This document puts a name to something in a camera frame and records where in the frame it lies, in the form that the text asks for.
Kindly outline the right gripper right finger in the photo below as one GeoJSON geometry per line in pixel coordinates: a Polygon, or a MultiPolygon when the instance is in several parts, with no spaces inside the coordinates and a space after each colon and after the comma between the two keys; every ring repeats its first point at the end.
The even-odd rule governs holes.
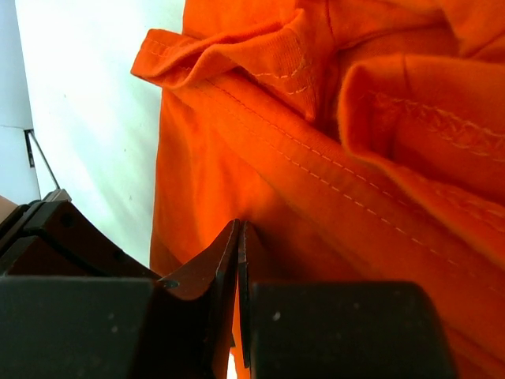
{"type": "Polygon", "coordinates": [[[251,365],[253,284],[283,279],[279,260],[264,247],[254,225],[245,221],[238,240],[238,294],[241,349],[246,369],[251,365]]]}

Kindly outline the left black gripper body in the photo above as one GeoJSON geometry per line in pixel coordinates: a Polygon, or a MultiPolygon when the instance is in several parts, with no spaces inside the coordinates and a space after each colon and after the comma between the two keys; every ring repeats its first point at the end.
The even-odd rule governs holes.
{"type": "Polygon", "coordinates": [[[2,276],[158,277],[67,200],[18,205],[1,222],[2,276]]]}

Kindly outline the orange t shirt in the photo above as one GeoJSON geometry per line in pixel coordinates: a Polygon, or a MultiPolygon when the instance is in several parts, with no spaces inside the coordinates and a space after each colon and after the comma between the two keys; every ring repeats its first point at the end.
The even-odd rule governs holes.
{"type": "Polygon", "coordinates": [[[161,88],[151,269],[233,219],[306,280],[412,280],[463,378],[504,375],[504,4],[188,1],[161,88]]]}

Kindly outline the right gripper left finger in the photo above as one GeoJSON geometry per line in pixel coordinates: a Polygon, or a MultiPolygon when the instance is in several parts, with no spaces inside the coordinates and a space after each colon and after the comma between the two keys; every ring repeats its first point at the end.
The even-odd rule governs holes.
{"type": "Polygon", "coordinates": [[[206,249],[159,281],[152,377],[226,377],[240,226],[230,221],[206,249]]]}

